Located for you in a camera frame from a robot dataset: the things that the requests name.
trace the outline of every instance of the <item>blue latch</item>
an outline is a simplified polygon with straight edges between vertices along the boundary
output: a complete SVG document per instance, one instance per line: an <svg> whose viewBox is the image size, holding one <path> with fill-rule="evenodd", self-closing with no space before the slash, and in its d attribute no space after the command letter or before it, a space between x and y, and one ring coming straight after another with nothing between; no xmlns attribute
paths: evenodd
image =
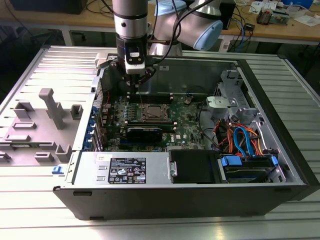
<svg viewBox="0 0 320 240"><path fill-rule="evenodd" d="M242 161L239 156L224 156L221 159L222 166L242 166Z"/></svg>
<svg viewBox="0 0 320 240"><path fill-rule="evenodd" d="M62 166L54 166L52 170L52 174L64 174L64 169Z"/></svg>
<svg viewBox="0 0 320 240"><path fill-rule="evenodd" d="M275 156L272 156L271 160L272 160L272 162L273 162L275 167L278 166L279 162L278 162L278 159Z"/></svg>

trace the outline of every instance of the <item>table leg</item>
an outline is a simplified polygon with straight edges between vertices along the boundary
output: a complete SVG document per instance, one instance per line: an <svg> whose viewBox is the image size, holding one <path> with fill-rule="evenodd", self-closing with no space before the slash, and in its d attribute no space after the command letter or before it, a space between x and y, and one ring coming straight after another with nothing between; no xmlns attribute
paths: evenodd
<svg viewBox="0 0 320 240"><path fill-rule="evenodd" d="M230 41L234 39L234 35L223 35L219 52L226 52L229 48Z"/></svg>
<svg viewBox="0 0 320 240"><path fill-rule="evenodd" d="M63 35L63 39L64 39L64 43L66 46L74 46L74 40L72 38L72 34L71 31L67 28L61 29L62 35Z"/></svg>

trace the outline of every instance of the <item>side panel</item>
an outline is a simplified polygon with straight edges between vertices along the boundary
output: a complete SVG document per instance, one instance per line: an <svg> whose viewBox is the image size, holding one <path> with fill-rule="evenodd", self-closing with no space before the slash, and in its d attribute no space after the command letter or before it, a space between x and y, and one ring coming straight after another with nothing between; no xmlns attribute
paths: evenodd
<svg viewBox="0 0 320 240"><path fill-rule="evenodd" d="M80 220L265 215L304 187L60 189L53 192Z"/></svg>
<svg viewBox="0 0 320 240"><path fill-rule="evenodd" d="M292 200L302 200L308 195L314 193L320 188L320 183L316 176L312 172L310 166L299 150L297 144L293 140L292 136L288 132L283 121L279 117L272 103L270 102L265 91L258 82L256 76L250 69L248 63L245 60L239 60L241 69L249 83L249 86L254 92L259 104L261 105L264 113L266 114L274 132L280 140L285 152L289 156L294 168L298 172L301 180L309 186L306 191L302 192L299 196Z"/></svg>

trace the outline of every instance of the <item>electronic circuit board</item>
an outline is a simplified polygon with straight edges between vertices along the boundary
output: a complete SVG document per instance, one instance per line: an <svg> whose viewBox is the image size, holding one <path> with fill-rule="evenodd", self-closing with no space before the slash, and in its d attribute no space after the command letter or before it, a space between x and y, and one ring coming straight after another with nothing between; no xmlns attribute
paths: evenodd
<svg viewBox="0 0 320 240"><path fill-rule="evenodd" d="M128 128L128 119L132 118L136 122L140 120L141 103L129 103L123 96L111 100L107 114L103 117L107 135L104 150L107 152L167 152L172 149L204 149L203 135L196 121L199 102L186 104L185 100L185 96L175 96L171 104L143 104L144 108L149 109L144 116L149 117L150 124L160 118L164 124L173 123L171 128L174 131L166 131L170 125L161 125L165 131L161 142L156 143L124 143L126 137L123 133ZM134 109L133 116L130 115L130 109ZM160 110L165 110L166 114L161 115Z"/></svg>

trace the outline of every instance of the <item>blue cable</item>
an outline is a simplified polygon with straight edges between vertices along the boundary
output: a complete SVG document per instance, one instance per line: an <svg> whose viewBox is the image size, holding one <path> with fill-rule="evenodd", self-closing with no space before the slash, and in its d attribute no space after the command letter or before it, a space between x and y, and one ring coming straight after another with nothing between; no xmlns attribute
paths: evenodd
<svg viewBox="0 0 320 240"><path fill-rule="evenodd" d="M244 133L245 142L246 142L246 148L248 149L249 155L250 156L255 155L254 150L252 149L252 147L250 145L250 136L249 136L247 130L244 127L239 126L233 132L233 141L234 141L235 147L242 153L243 156L246 155L245 151L238 144L237 134L238 134L239 131L242 131Z"/></svg>
<svg viewBox="0 0 320 240"><path fill-rule="evenodd" d="M242 48L242 45L244 43L244 39L245 39L245 29L244 29L244 26L242 25L242 23L236 19L233 19L231 18L231 20L237 22L238 24L240 24L241 26L241 30L242 30L242 39L241 39L241 42L240 42L240 45L236 48L236 52L238 53L240 51L240 49Z"/></svg>

